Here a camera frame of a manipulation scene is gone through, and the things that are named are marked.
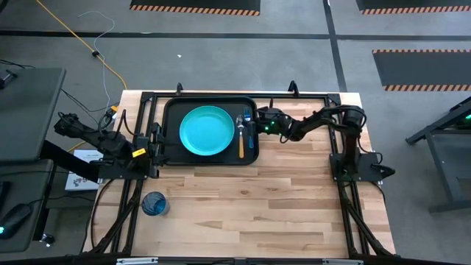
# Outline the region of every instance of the blue cup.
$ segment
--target blue cup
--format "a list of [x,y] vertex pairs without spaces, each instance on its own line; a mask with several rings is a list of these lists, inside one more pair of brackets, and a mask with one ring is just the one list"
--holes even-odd
[[170,210],[169,201],[160,192],[153,191],[142,200],[142,211],[148,216],[164,216]]

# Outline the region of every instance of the concrete floor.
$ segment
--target concrete floor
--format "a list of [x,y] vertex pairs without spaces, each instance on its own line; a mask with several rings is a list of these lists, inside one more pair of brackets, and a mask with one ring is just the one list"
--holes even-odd
[[[100,15],[77,18],[83,12],[98,10],[116,21],[114,32],[282,34],[231,39],[216,35],[172,38],[178,36],[165,34],[100,39],[99,49],[130,89],[168,89],[181,82],[192,89],[284,91],[291,80],[296,80],[302,91],[339,91],[330,41],[303,39],[329,34],[323,0],[262,0],[259,17],[129,11],[130,0],[43,2],[72,29],[83,32],[108,29],[109,21]],[[361,15],[355,0],[330,0],[330,5],[336,33],[341,35],[471,36],[471,13]],[[0,14],[0,30],[13,29],[64,31],[32,0],[11,1]],[[292,35],[296,39],[287,39],[290,34],[296,34]],[[408,146],[404,138],[471,93],[385,92],[371,51],[469,49],[471,42],[341,40],[338,46],[347,90],[361,94],[372,145],[384,154],[384,164],[397,171],[384,183],[397,254],[468,264],[471,210],[428,213],[429,206],[445,202],[445,193],[427,145]],[[36,67],[67,68],[63,89],[95,109],[106,104],[106,97],[102,66],[88,53],[73,38],[0,36],[0,58]],[[119,80],[107,74],[107,86],[111,102],[118,101],[122,90]],[[81,113],[85,123],[93,124],[63,95],[56,111]],[[48,139],[65,149],[77,142],[52,130]],[[56,185],[56,189],[61,188],[62,184]],[[57,244],[47,250],[32,244],[22,257],[78,253],[89,212],[89,208],[82,208],[55,213],[48,229],[56,235]],[[0,260],[18,257],[0,255]]]

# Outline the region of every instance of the yellow cable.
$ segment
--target yellow cable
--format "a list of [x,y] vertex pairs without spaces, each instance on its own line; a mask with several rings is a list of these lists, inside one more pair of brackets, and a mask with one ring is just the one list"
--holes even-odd
[[[82,41],[82,43],[87,46],[88,49],[90,49],[92,52],[94,52],[95,50],[93,50],[90,45],[88,45],[83,39],[81,39],[81,37],[79,37],[77,34],[75,34],[74,31],[72,31],[72,29],[70,29],[67,25],[64,24],[64,22],[62,22],[57,16],[55,16],[51,11],[49,11],[49,9],[47,9],[47,7],[41,3],[39,0],[36,0],[36,2],[43,7],[43,9],[45,11],[47,11],[53,18],[55,18],[55,20],[57,20],[57,22],[59,22],[61,25],[63,25],[73,36],[75,36],[75,38],[79,39],[80,41]],[[123,77],[121,77],[118,73],[116,73],[111,67],[109,67],[108,64],[105,63],[105,61],[100,57],[100,56],[97,56],[97,58],[99,60],[102,61],[102,63],[106,66],[106,68],[108,68],[108,70],[110,70],[114,75],[116,75],[120,80],[121,82],[123,82],[123,86],[124,86],[124,90],[127,90],[127,85],[126,85],[126,82],[124,81]]]
[[70,148],[69,150],[67,150],[67,152],[72,152],[74,151],[75,149],[79,148],[80,146],[82,146],[83,144],[86,144],[87,142],[85,141],[82,141],[82,142],[79,142],[78,144],[74,145],[72,148]]

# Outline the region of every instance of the yellow label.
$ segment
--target yellow label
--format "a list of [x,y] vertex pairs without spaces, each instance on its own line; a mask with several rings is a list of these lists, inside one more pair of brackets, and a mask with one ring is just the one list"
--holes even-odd
[[142,154],[145,154],[145,153],[146,153],[146,150],[144,148],[141,148],[137,151],[132,152],[132,157],[135,158],[135,157],[138,157],[139,155],[142,155]]

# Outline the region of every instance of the wooden table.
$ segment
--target wooden table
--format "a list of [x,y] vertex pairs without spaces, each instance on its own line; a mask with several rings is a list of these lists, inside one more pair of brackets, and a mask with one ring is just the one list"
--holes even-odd
[[[141,92],[124,91],[121,98],[119,114],[127,110],[130,128],[135,126]],[[358,93],[340,95],[342,104],[361,106]],[[159,123],[167,100],[158,100],[155,121]],[[268,99],[255,101],[258,107],[269,103]],[[275,107],[295,119],[323,106],[319,99],[275,100]],[[126,130],[121,132],[132,140]],[[320,127],[301,141],[286,144],[280,144],[279,136],[261,134],[260,155],[249,166],[164,166],[160,179],[144,182],[141,199],[159,191],[169,199],[171,209],[164,217],[147,216],[139,209],[132,255],[346,258],[339,193],[330,176],[327,132],[327,127]],[[361,144],[371,148],[366,127]],[[116,219],[123,182],[110,185],[99,202],[96,242]],[[358,193],[365,222],[383,246],[394,252],[381,193],[371,183],[358,183]],[[355,225],[353,230],[359,250]],[[126,234],[125,223],[121,247]],[[90,248],[87,240],[84,250]]]

